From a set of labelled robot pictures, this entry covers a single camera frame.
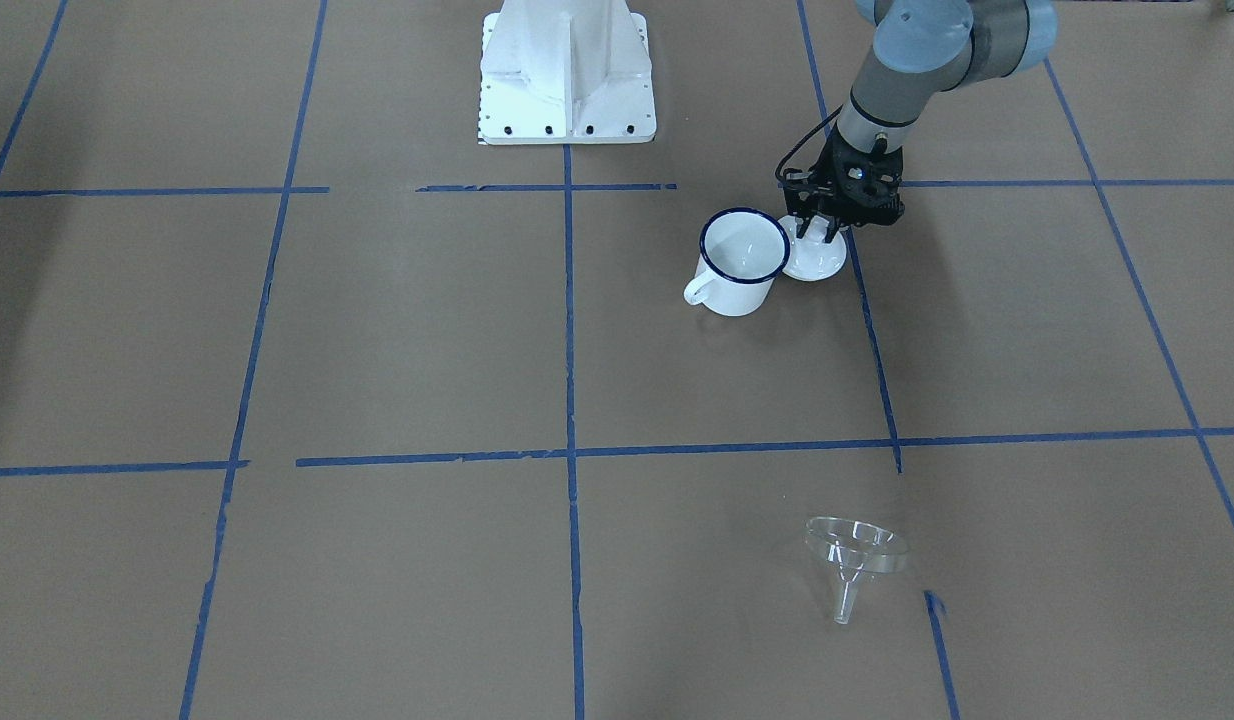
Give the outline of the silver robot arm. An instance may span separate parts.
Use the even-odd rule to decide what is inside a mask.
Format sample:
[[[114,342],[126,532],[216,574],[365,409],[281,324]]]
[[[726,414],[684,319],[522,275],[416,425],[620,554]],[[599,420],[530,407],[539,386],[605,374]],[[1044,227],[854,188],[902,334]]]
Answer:
[[[870,49],[847,100],[810,136],[824,144],[810,169],[780,161],[780,182],[795,237],[819,237],[853,225],[892,225],[905,141],[937,94],[1041,64],[1059,33],[1051,1],[859,1],[872,23]]]

